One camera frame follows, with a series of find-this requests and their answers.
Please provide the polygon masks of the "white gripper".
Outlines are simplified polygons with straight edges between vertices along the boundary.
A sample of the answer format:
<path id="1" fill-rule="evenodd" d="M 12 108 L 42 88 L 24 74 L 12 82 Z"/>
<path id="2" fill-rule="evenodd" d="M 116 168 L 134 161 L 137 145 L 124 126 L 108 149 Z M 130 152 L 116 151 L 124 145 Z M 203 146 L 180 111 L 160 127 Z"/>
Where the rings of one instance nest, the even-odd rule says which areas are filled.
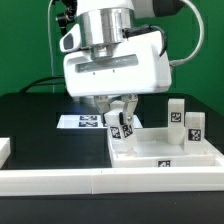
<path id="1" fill-rule="evenodd" d="M 86 30 L 80 46 L 64 57 L 63 67 L 69 94 L 95 96 L 101 115 L 110 109 L 108 95 L 122 95 L 121 125 L 133 122 L 136 94 L 164 92 L 171 85 L 166 35 L 151 25 Z"/>

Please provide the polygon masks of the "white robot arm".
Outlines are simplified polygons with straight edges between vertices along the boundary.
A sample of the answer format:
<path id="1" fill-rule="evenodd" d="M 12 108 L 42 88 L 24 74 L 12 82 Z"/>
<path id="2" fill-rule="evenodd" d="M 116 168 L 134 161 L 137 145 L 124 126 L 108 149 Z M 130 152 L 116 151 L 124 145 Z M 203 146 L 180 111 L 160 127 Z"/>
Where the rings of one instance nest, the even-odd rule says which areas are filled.
<path id="1" fill-rule="evenodd" d="M 109 126 L 130 124 L 138 96 L 171 85 L 166 36 L 134 20 L 176 14 L 180 0 L 78 0 L 77 23 L 60 40 L 68 93 L 94 98 Z"/>

